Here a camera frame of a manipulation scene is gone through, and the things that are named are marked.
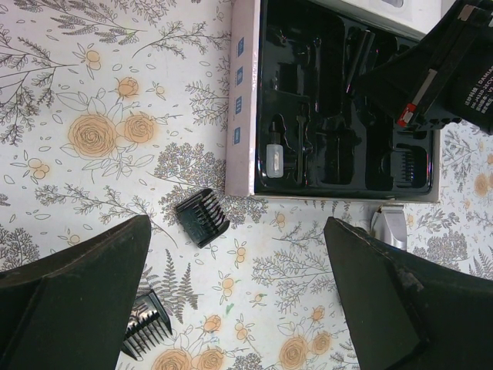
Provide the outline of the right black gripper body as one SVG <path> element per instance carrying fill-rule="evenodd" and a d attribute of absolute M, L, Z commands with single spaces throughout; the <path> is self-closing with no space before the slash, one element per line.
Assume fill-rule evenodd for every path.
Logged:
<path fill-rule="evenodd" d="M 440 130 L 465 120 L 491 134 L 492 3 L 454 2 L 417 45 L 354 86 L 400 130 Z"/>

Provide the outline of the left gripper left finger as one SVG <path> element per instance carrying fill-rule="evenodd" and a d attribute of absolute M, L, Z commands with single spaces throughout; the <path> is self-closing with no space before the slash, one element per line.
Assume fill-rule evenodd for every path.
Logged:
<path fill-rule="evenodd" d="M 149 250 L 139 215 L 1 274 L 3 369 L 114 369 Z"/>

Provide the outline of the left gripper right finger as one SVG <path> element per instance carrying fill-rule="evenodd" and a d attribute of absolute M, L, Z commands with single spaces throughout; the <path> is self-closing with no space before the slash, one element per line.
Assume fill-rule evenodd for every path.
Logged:
<path fill-rule="evenodd" d="M 490 369 L 492 282 L 329 217 L 327 252 L 362 369 Z"/>

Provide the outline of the black comb guard large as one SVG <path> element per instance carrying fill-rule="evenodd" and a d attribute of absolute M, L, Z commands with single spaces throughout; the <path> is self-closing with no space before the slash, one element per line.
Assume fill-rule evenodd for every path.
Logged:
<path fill-rule="evenodd" d="M 165 341 L 172 334 L 169 315 L 155 291 L 140 295 L 133 304 L 121 352 L 136 361 Z"/>

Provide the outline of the black silver hair clipper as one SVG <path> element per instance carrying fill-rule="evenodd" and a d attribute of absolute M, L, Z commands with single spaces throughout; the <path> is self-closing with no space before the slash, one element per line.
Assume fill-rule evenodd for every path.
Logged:
<path fill-rule="evenodd" d="M 407 250 L 404 206 L 400 204 L 380 206 L 371 219 L 370 234 L 392 247 Z"/>

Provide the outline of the white hair clipper box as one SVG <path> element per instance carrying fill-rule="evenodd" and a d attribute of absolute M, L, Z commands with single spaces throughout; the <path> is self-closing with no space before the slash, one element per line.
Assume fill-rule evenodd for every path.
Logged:
<path fill-rule="evenodd" d="M 237 1 L 225 191 L 289 197 L 435 203 L 440 135 L 408 132 L 354 84 L 416 45 L 410 2 Z M 282 178 L 269 178 L 269 127 L 283 145 Z M 395 183 L 385 153 L 412 150 L 415 178 Z"/>

